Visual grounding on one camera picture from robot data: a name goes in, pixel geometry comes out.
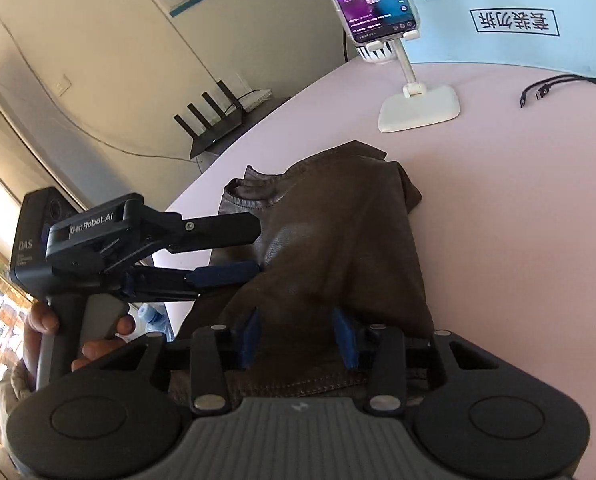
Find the person's left hand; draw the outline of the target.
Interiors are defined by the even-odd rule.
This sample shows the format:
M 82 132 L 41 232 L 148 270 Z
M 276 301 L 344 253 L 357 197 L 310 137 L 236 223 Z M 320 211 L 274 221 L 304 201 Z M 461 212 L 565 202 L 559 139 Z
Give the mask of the person's left hand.
M 122 347 L 126 343 L 124 338 L 135 331 L 135 320 L 129 314 L 129 306 L 125 301 L 108 295 L 100 295 L 97 299 L 100 300 L 102 309 L 112 314 L 116 324 L 114 327 L 107 325 L 102 338 L 84 340 L 81 330 L 78 330 L 77 335 L 69 339 L 72 350 L 70 355 L 74 357 L 70 363 L 72 372 Z M 35 392 L 38 384 L 43 341 L 46 338 L 60 338 L 67 333 L 60 324 L 62 321 L 63 318 L 56 314 L 49 304 L 39 300 L 33 301 L 25 320 L 20 361 L 21 374 L 30 392 Z

